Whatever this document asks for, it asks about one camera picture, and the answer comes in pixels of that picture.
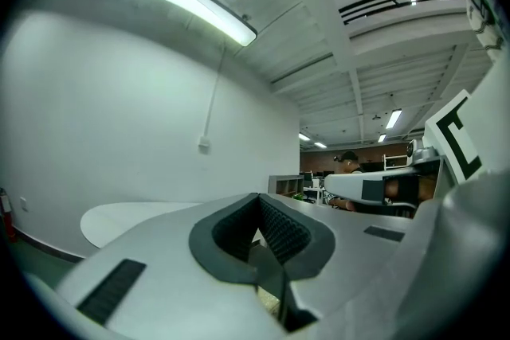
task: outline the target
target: white wall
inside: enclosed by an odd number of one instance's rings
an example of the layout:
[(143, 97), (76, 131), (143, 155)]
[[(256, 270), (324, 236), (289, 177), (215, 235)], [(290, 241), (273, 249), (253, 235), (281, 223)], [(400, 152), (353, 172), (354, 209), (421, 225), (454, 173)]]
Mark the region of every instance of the white wall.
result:
[[(299, 171), (299, 118), (227, 59), (198, 151), (219, 52), (210, 67), (158, 43), (48, 12), (13, 30), (0, 71), (0, 186), (25, 233), (80, 256), (92, 207), (210, 201), (267, 191)], [(26, 198), (29, 212), (19, 205)]]

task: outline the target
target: fluorescent light fixture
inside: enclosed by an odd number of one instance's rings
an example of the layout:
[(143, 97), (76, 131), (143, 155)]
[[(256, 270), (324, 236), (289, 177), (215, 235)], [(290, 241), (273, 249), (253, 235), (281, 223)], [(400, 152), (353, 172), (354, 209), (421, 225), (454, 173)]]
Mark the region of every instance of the fluorescent light fixture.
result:
[(388, 122), (386, 125), (386, 129), (391, 129), (395, 126), (398, 118), (400, 117), (400, 114), (402, 114), (402, 109), (395, 109), (393, 112), (391, 112), (390, 122)]
[(207, 21), (240, 45), (247, 46), (257, 38), (257, 32), (214, 0), (166, 0)]

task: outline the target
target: baseboard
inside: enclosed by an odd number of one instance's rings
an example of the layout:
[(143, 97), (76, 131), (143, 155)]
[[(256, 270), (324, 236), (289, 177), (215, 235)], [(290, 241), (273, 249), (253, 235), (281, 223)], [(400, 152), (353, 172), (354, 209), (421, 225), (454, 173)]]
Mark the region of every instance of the baseboard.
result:
[(17, 237), (21, 238), (27, 244), (32, 245), (33, 247), (39, 249), (40, 251), (47, 253), (48, 255), (55, 256), (56, 258), (60, 258), (61, 260), (66, 260), (68, 262), (72, 262), (73, 264), (77, 264), (81, 260), (84, 260), (84, 258), (81, 256), (70, 254), (68, 252), (64, 252), (60, 249), (54, 248), (50, 245), (40, 242), (39, 240), (36, 240), (32, 236), (24, 233), (16, 226), (14, 226), (14, 229), (16, 230)]

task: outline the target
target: desk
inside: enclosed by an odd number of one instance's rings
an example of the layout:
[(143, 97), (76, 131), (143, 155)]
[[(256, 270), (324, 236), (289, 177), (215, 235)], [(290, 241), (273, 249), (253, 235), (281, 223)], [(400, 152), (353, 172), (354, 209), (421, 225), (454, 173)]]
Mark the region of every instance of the desk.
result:
[(188, 209), (201, 203), (137, 202), (98, 205), (83, 215), (81, 232), (94, 246), (103, 248), (135, 225), (180, 209)]
[(316, 191), (317, 192), (316, 204), (322, 204), (322, 194), (324, 192), (323, 187), (303, 187), (303, 191)]

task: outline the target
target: fire extinguisher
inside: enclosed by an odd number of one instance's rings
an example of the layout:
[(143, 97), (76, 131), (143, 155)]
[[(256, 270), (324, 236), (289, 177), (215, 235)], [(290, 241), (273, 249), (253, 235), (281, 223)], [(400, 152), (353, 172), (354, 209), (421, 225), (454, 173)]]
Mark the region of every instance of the fire extinguisher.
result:
[(13, 227), (12, 212), (9, 197), (4, 189), (0, 189), (0, 210), (2, 211), (3, 224), (6, 228), (7, 237), (10, 242), (16, 242), (16, 232)]

